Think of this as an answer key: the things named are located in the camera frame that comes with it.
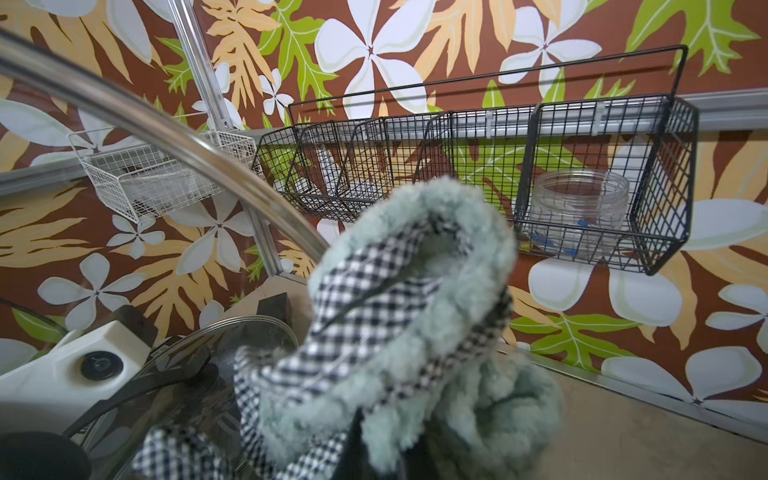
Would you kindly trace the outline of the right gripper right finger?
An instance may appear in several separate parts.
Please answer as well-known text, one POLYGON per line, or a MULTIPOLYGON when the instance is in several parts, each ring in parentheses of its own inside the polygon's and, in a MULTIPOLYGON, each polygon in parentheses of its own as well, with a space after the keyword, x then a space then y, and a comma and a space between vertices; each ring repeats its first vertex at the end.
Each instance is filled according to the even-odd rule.
POLYGON ((401 453, 398 463, 398 478, 400 480, 440 479, 426 440, 418 440, 415 445, 401 453))

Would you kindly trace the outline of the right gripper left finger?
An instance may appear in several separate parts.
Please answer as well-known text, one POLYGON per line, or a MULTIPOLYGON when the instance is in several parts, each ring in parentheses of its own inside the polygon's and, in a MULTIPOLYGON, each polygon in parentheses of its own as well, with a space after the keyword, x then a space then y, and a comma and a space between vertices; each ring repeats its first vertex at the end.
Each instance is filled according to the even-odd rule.
POLYGON ((375 479, 375 471, 369 464, 367 447, 362 439, 363 418, 362 413, 354 415, 332 480, 375 479))

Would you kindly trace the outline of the green microfibre cloth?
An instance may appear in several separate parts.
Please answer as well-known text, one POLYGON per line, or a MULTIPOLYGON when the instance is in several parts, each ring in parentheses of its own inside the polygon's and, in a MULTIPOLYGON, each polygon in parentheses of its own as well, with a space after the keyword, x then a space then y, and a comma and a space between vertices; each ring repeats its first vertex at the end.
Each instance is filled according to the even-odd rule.
POLYGON ((513 299, 514 236, 476 189, 407 185, 325 253, 314 318, 293 353, 235 356, 240 443, 259 479, 331 479, 362 413, 375 479, 399 479, 426 440, 440 479, 525 479, 563 399, 542 368, 498 347, 513 299))

